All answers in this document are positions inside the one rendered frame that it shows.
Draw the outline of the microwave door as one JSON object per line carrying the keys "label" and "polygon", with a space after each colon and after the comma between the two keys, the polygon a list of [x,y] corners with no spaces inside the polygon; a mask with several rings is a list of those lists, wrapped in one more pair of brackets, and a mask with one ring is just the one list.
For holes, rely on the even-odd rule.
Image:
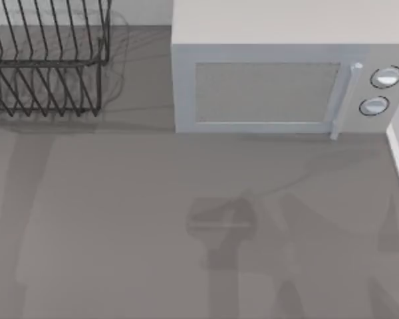
{"label": "microwave door", "polygon": [[179,133],[327,134],[367,49],[173,44]]}

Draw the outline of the pale microwave oven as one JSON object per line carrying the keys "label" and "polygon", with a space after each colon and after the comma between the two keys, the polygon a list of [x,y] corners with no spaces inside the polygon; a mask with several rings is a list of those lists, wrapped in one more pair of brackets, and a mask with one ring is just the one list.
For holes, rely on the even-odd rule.
{"label": "pale microwave oven", "polygon": [[[399,82],[377,89],[372,73],[399,67],[399,0],[174,0],[173,44],[357,45],[367,49],[341,134],[386,131],[399,108]],[[363,116],[363,100],[388,109]]]}

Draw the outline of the small microwave knob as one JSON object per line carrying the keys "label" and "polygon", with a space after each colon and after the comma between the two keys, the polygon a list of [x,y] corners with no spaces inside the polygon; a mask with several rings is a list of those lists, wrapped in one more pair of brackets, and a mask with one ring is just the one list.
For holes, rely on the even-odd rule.
{"label": "small microwave knob", "polygon": [[363,116],[377,116],[384,113],[390,106],[390,101],[384,96],[363,100],[358,107]]}

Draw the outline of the large microwave knob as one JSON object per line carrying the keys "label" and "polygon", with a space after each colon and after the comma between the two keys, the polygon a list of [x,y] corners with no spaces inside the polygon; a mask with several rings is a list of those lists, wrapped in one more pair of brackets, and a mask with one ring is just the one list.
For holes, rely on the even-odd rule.
{"label": "large microwave knob", "polygon": [[395,86],[399,82],[399,67],[388,66],[379,68],[372,73],[370,83],[377,89],[386,89]]}

